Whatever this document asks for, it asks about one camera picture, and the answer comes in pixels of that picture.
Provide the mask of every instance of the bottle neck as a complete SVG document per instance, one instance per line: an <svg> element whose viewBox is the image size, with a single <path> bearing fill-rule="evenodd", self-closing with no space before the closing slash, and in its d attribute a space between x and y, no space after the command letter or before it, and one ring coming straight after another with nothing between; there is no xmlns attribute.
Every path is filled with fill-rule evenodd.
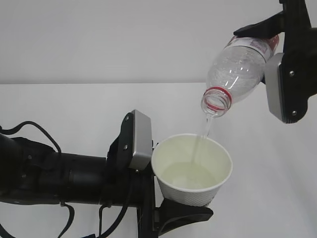
<svg viewBox="0 0 317 238"><path fill-rule="evenodd" d="M231 103L232 97L226 89L211 87L203 95L202 109L206 115L218 118L230 109Z"/></svg>

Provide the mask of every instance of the water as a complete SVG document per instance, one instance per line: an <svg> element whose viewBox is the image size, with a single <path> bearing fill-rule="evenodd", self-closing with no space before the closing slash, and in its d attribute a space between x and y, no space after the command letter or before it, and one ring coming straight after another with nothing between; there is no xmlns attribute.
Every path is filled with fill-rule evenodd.
<svg viewBox="0 0 317 238"><path fill-rule="evenodd" d="M217 184L206 168L190 162L172 164L163 172L162 178L176 187L187 189L202 189Z"/></svg>
<svg viewBox="0 0 317 238"><path fill-rule="evenodd" d="M162 178L166 182L187 189L202 189L217 184L212 174L201 165L200 152L204 146L207 146L204 142L209 135L211 124L212 118L207 117L205 130L202 135L197 136L192 155L189 155L189 158L184 158L188 162L172 164L163 172Z"/></svg>

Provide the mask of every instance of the bottle label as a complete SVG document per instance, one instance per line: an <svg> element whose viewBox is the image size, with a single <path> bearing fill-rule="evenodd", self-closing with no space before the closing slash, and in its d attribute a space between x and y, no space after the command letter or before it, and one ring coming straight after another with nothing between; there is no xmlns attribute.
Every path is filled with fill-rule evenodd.
<svg viewBox="0 0 317 238"><path fill-rule="evenodd" d="M234 46L245 46L259 52L265 62L267 62L273 55L279 43L279 36L276 35L271 39L259 39L251 37L238 38L236 36L232 37L230 42L225 48L234 47Z"/></svg>

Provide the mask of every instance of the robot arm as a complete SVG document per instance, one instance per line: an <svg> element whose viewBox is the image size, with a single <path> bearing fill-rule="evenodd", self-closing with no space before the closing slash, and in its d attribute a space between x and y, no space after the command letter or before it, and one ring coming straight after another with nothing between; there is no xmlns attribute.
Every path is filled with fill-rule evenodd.
<svg viewBox="0 0 317 238"><path fill-rule="evenodd" d="M312 28L305 0L279 0L283 11L234 32L238 37L271 38L285 32L283 53L273 56L264 76L270 112L284 123L298 122L308 98L317 94L317 28Z"/></svg>

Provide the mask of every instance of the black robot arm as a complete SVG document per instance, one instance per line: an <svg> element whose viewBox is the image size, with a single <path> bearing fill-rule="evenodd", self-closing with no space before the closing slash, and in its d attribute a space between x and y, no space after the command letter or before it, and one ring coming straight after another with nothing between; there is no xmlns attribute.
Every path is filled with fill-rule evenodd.
<svg viewBox="0 0 317 238"><path fill-rule="evenodd" d="M54 142L34 122L32 124ZM92 157L58 152L45 144L22 137L8 138L15 130L0 129L0 201L19 205L60 204L70 211L63 235L70 227L74 210L66 203L122 206L109 229L98 238L108 237L122 220L127 207L137 208L139 238L157 238L177 227L207 221L213 212L164 199L155 204L154 174L151 167L151 120L134 110L128 113L119 136L111 144L107 157ZM0 225L0 237L14 238Z"/></svg>

